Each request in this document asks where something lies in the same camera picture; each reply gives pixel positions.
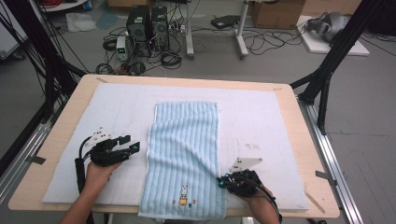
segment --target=white mat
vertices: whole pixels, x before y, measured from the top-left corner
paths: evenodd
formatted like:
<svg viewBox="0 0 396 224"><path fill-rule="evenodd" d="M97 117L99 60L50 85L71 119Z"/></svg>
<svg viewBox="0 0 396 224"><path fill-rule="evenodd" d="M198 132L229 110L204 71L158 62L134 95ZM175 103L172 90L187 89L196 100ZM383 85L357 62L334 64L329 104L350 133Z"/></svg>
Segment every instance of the white mat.
<svg viewBox="0 0 396 224"><path fill-rule="evenodd" d="M55 170L44 203L72 203L78 196L74 159L82 141L99 127L112 136L129 134L140 152L110 177L97 203L138 205L146 175L149 127L154 106L165 101L211 101L219 105L219 151L223 174L237 157L260 157L254 166L280 209L308 209L276 95L270 91L100 84ZM245 204L228 194L228 207Z"/></svg>
<svg viewBox="0 0 396 224"><path fill-rule="evenodd" d="M301 16L297 21L297 25L312 19L310 16ZM298 32L301 32L303 26L297 27ZM306 49L310 53L328 53L330 51L329 43L326 42L321 35L317 35L315 31L306 31L303 34L303 41ZM349 51L347 55L355 56L369 56L370 52L361 44L356 41L355 46Z"/></svg>

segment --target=computer tower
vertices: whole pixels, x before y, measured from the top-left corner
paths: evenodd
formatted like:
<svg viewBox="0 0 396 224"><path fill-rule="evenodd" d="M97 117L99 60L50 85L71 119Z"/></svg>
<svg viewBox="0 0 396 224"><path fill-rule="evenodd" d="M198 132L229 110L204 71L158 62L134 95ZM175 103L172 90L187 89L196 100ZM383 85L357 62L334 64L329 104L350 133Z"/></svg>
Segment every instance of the computer tower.
<svg viewBox="0 0 396 224"><path fill-rule="evenodd" d="M149 56L149 41L153 37L149 6L132 6L126 22L133 51L138 49L138 56Z"/></svg>
<svg viewBox="0 0 396 224"><path fill-rule="evenodd" d="M166 7L153 8L151 10L151 22L155 36L155 49L158 51L168 51L170 48Z"/></svg>

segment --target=floor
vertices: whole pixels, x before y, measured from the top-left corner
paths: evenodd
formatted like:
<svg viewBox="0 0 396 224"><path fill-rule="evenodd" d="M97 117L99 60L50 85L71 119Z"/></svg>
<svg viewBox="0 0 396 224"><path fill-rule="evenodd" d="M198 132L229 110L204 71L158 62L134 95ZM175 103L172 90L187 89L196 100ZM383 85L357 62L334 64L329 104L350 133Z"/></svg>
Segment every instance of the floor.
<svg viewBox="0 0 396 224"><path fill-rule="evenodd" d="M80 9L72 11L85 13ZM96 7L87 14L101 22L98 28L65 33L64 38L85 66L94 71L96 65L104 61L103 37L125 25L126 20L115 17L104 7ZM212 18L193 18L193 23L210 27ZM64 20L64 17L55 14L54 19ZM258 56L250 53L241 60L232 33L204 31L194 33L193 37L194 60L187 59L185 46L182 46L180 68L165 70L166 73L155 68L145 76L291 83L315 71L326 56L308 53L301 44L269 50ZM369 57L347 56L335 71L326 130L363 222L393 223L396 218L396 175L393 172L396 168L396 44L377 39L369 41L378 45L361 39L370 51ZM176 47L175 43L171 45L173 49ZM64 51L70 63L80 66L70 50L64 48ZM0 62L0 71L0 94L6 96L0 98L0 156L3 156L44 98L28 60ZM298 88L295 93L303 90L304 87ZM54 223L63 215L10 211L7 201L11 194L12 191L0 205L4 223ZM347 223L344 215L327 219L327 222ZM308 222L301 218L285 218L283 223Z"/></svg>

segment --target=table leg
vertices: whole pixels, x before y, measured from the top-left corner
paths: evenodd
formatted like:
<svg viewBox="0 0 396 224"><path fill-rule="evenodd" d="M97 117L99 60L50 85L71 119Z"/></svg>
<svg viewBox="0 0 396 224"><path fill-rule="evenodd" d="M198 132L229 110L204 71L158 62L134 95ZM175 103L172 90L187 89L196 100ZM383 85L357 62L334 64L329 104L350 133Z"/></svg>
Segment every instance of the table leg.
<svg viewBox="0 0 396 224"><path fill-rule="evenodd" d="M191 0L187 0L187 24L186 24L186 48L187 57L194 59L194 46L192 44L192 33L191 33Z"/></svg>
<svg viewBox="0 0 396 224"><path fill-rule="evenodd" d="M244 38L242 37L242 32L244 31L245 18L248 13L248 1L244 1L242 5L241 19L239 21L239 28L235 30L236 41L238 42L238 46L241 49L241 58L245 58L248 56L248 49L245 45Z"/></svg>

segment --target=human arm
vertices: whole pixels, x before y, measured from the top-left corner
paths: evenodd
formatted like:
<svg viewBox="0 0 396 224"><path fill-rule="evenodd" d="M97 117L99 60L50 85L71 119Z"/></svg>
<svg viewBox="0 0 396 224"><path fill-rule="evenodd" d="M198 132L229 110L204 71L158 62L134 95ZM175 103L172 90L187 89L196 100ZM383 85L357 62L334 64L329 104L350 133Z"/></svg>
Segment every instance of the human arm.
<svg viewBox="0 0 396 224"><path fill-rule="evenodd" d="M268 188L265 190L273 196L273 193ZM250 212L261 224L279 224L276 210L271 205L270 201L264 197L264 194L259 190L252 197L241 198L247 202Z"/></svg>
<svg viewBox="0 0 396 224"><path fill-rule="evenodd" d="M98 166L91 162L88 165L87 178L83 191L79 194L76 201L67 211L66 215L59 222L60 224L84 224L89 213L105 187L111 173L116 170L121 163L113 164L107 167Z"/></svg>

